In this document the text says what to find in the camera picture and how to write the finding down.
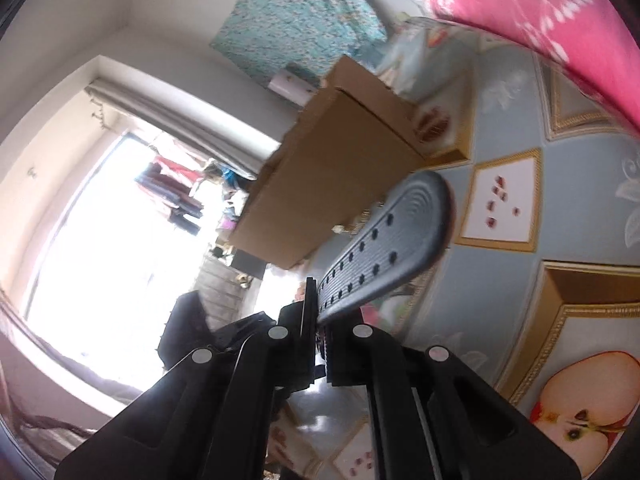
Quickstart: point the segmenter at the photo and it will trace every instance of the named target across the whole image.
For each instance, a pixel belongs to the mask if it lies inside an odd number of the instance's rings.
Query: pink fabric with white flowers
[[[640,132],[640,49],[609,0],[425,0],[436,18],[487,30],[560,64]]]

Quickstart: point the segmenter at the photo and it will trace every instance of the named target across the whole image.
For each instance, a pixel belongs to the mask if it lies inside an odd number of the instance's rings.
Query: wall
[[[49,203],[82,156],[103,134],[97,107],[77,94],[37,133],[0,182],[0,284],[10,290],[22,254]],[[107,111],[113,124],[114,112]]]
[[[131,1],[27,0],[0,42],[0,118],[43,76],[125,25]]]
[[[262,160],[296,120],[293,106],[237,69],[135,28],[123,28],[97,50],[105,78],[219,132]]]
[[[120,140],[121,134],[126,133],[128,130],[127,121],[123,119],[124,117],[120,117],[112,129],[103,130],[100,133],[100,137],[96,142],[69,171],[38,220],[37,225],[31,231],[30,239],[25,245],[20,263],[17,265],[11,288],[8,290],[9,297],[12,298],[14,307],[18,312],[24,312],[27,307],[31,286],[33,285],[40,259],[46,254],[53,235],[57,232],[60,222],[63,221],[65,212],[87,180],[91,178],[95,168]]]

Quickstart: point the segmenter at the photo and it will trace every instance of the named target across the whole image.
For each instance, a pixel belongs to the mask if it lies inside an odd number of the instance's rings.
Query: cardboard box
[[[229,238],[283,269],[424,165],[412,106],[348,57],[260,171]]]

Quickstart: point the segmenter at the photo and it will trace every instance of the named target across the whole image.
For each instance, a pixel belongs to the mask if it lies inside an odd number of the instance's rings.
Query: light blue fabric
[[[267,86],[287,68],[313,82],[386,31],[366,0],[238,0],[211,46]]]

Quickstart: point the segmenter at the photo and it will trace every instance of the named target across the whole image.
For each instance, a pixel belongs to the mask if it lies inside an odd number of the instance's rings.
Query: white circular cap
[[[289,335],[289,330],[285,326],[276,325],[269,329],[268,334],[271,339],[284,339]]]
[[[193,362],[199,365],[208,363],[209,361],[211,361],[212,357],[213,354],[208,348],[198,348],[193,354],[191,354],[191,359],[193,359]]]
[[[449,350],[444,348],[444,346],[434,346],[429,348],[429,357],[434,361],[441,363],[449,359]]]
[[[353,335],[356,337],[370,337],[373,329],[369,325],[356,325],[353,327]]]

